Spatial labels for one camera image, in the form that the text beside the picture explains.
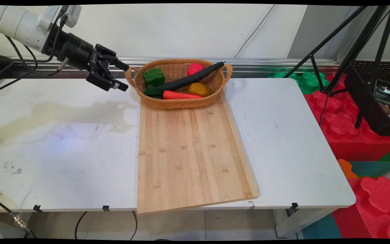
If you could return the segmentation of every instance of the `wooden cutting board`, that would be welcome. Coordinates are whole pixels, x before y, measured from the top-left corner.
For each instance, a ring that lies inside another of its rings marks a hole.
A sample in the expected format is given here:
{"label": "wooden cutting board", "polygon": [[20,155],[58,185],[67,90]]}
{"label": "wooden cutting board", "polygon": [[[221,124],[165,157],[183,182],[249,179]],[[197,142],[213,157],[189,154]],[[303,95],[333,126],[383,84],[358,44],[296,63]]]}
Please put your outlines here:
{"label": "wooden cutting board", "polygon": [[225,96],[208,107],[156,109],[141,102],[137,212],[258,197]]}

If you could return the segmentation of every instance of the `smartphone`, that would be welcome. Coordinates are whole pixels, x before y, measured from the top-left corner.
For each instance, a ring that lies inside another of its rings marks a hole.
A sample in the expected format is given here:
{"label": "smartphone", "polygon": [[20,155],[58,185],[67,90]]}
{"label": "smartphone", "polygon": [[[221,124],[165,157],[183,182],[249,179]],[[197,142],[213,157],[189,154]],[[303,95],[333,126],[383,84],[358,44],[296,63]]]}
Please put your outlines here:
{"label": "smartphone", "polygon": [[377,79],[374,86],[374,99],[390,105],[390,82]]}

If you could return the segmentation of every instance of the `green vegetable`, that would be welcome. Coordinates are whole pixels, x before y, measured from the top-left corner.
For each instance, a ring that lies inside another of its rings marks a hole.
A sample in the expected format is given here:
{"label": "green vegetable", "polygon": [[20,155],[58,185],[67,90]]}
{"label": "green vegetable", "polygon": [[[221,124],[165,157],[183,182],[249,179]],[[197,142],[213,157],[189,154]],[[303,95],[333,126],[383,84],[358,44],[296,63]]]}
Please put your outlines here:
{"label": "green vegetable", "polygon": [[201,71],[198,71],[197,73],[191,75],[191,76],[186,76],[184,78],[165,83],[163,85],[157,85],[156,88],[161,90],[162,92],[164,91],[173,91],[177,90],[178,88],[182,88],[183,86],[190,85],[194,82],[198,82],[205,77],[207,77],[211,72],[217,70],[218,68],[221,68],[224,65],[225,62],[218,62],[215,63],[214,65],[211,65],[205,69],[202,69]]}
{"label": "green vegetable", "polygon": [[145,72],[144,82],[146,87],[163,85],[165,83],[165,76],[159,68],[152,68]]}
{"label": "green vegetable", "polygon": [[157,99],[163,99],[162,97],[163,91],[158,89],[155,86],[150,85],[147,90],[144,92],[144,95],[152,97],[152,98],[157,98]]}

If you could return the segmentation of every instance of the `carrot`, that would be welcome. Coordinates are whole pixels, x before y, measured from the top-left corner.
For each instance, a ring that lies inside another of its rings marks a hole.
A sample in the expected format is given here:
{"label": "carrot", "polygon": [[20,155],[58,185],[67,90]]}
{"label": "carrot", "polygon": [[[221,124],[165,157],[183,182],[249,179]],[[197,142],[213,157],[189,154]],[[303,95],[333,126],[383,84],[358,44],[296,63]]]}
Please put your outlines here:
{"label": "carrot", "polygon": [[188,93],[176,93],[175,91],[164,91],[164,99],[197,99],[202,96],[192,95]]}

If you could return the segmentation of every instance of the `cable connector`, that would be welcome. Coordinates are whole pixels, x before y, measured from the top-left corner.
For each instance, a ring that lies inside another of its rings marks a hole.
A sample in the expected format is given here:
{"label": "cable connector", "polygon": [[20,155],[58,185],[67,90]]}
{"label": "cable connector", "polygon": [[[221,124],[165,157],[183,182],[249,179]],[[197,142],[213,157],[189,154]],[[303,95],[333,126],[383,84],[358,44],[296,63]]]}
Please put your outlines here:
{"label": "cable connector", "polygon": [[29,230],[28,228],[28,225],[22,220],[22,218],[20,218],[19,214],[17,214],[16,212],[10,212],[10,215],[14,218],[14,221],[20,225],[20,227],[22,227],[23,229],[25,229],[26,231]]}

